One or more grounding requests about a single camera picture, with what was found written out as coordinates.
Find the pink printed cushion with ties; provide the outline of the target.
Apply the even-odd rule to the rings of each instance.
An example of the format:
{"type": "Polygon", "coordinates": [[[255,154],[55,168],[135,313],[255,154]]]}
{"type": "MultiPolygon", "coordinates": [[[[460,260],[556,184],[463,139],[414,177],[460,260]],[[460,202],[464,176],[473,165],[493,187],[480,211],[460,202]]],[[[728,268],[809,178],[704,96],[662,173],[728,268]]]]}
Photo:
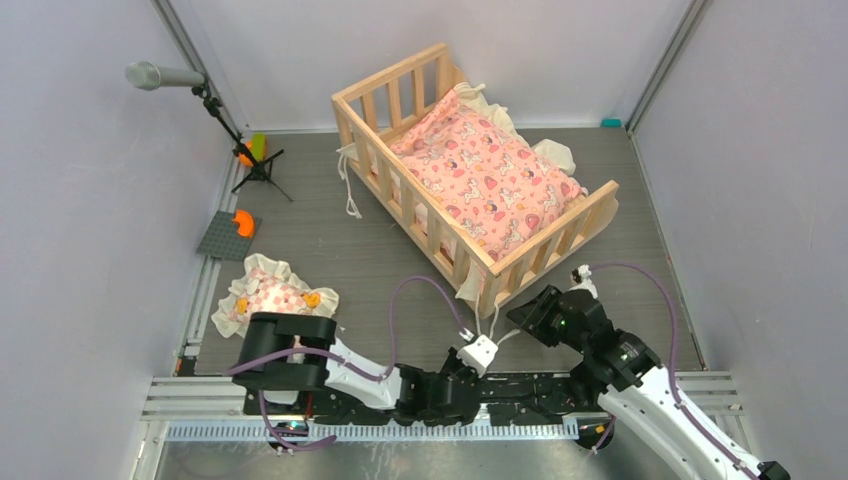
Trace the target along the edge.
{"type": "Polygon", "coordinates": [[[570,174],[449,90],[394,142],[333,101],[354,172],[479,318],[592,235],[596,200],[570,174]]]}

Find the wooden slatted pet bed frame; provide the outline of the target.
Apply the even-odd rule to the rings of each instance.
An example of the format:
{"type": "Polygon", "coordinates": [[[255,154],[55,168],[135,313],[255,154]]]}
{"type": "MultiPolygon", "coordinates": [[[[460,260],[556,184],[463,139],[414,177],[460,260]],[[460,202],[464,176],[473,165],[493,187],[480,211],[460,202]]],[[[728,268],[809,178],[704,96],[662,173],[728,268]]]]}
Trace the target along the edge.
{"type": "Polygon", "coordinates": [[[355,174],[482,315],[603,231],[619,186],[587,191],[470,102],[435,44],[334,94],[340,171],[355,174]]]}

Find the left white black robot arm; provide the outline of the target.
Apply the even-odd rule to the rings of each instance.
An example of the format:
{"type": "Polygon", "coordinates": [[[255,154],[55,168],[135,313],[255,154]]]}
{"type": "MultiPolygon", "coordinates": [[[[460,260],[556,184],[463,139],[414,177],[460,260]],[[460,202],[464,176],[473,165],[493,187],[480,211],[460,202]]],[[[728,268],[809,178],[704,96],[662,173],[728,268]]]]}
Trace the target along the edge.
{"type": "Polygon", "coordinates": [[[325,425],[467,425],[481,407],[480,377],[450,349],[442,368],[377,364],[352,351],[326,317],[251,316],[233,382],[253,394],[245,410],[312,414],[325,425]]]}

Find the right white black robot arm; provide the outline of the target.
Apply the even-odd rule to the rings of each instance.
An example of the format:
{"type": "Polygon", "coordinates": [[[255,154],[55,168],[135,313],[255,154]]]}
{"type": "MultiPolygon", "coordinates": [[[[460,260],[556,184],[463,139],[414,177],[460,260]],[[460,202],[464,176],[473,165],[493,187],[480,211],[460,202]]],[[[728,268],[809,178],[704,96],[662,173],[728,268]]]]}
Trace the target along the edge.
{"type": "Polygon", "coordinates": [[[777,461],[760,460],[725,434],[638,336],[615,327],[590,287],[546,287],[507,312],[539,342],[581,354],[571,397],[584,410],[611,414],[682,479],[787,479],[777,461]]]}

